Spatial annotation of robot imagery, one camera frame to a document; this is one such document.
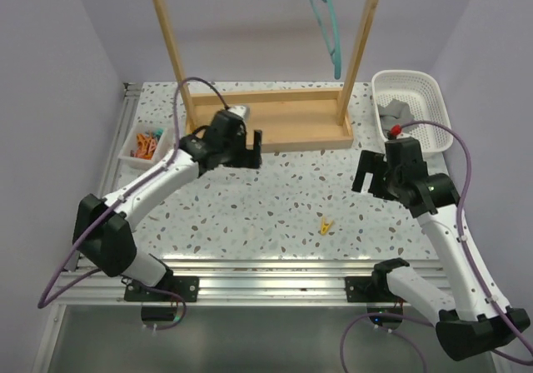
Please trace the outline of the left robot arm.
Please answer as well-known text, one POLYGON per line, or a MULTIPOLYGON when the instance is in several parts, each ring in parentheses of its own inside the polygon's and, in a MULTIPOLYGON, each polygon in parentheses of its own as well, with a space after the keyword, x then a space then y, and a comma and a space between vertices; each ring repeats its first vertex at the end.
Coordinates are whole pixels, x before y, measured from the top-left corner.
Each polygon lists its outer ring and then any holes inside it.
POLYGON ((109 277, 122 276, 143 285, 154 300, 173 289, 170 268, 140 251, 133 230, 172 193, 219 166, 257 169, 262 164, 262 133, 254 132, 247 148, 250 109, 237 105, 218 111, 210 124, 182 137, 156 165, 129 185, 104 198, 86 196, 80 202, 74 246, 109 277))

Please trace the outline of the yellow clothespin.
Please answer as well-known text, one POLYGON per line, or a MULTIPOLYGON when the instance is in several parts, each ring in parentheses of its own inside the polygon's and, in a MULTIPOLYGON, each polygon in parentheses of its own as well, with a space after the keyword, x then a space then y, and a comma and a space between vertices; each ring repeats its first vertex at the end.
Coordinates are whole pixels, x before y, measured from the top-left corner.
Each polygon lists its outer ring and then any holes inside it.
POLYGON ((320 235, 325 236, 329 230, 331 229, 334 221, 333 220, 327 220, 325 216, 321 217, 321 225, 320 225, 320 235))

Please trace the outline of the teal clothes hanger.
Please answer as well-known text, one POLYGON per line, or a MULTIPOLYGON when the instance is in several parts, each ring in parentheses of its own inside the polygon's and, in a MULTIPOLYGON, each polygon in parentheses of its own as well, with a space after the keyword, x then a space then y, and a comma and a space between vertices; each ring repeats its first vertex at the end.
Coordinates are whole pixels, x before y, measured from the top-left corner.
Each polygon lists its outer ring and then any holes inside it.
POLYGON ((340 79, 342 72, 341 37, 333 0, 308 1, 333 65, 333 77, 340 79))

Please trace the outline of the grey underwear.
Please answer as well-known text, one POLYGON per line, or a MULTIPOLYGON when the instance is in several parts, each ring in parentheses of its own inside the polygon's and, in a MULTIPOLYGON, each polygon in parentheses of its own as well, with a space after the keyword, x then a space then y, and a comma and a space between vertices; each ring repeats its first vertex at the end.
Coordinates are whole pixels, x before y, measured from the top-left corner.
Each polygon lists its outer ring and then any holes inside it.
POLYGON ((394 126, 402 126, 415 120, 409 104, 395 98, 384 107, 378 104, 377 111, 381 130, 385 136, 389 134, 394 126))

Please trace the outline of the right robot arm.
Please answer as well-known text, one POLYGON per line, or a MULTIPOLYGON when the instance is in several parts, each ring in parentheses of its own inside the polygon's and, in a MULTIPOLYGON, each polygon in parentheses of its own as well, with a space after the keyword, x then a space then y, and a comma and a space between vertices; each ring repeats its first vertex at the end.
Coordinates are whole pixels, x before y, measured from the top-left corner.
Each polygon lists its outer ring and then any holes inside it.
POLYGON ((435 327, 441 347, 454 361, 517 339, 530 326, 530 317, 513 307, 492 279, 469 228, 457 220, 461 199, 453 181, 444 173, 428 172, 420 143, 405 137, 386 142, 384 153, 361 152, 353 191, 362 190, 367 175, 374 197, 399 202, 416 219, 441 261, 451 293, 394 258, 374 266, 363 294, 371 301, 410 303, 435 327))

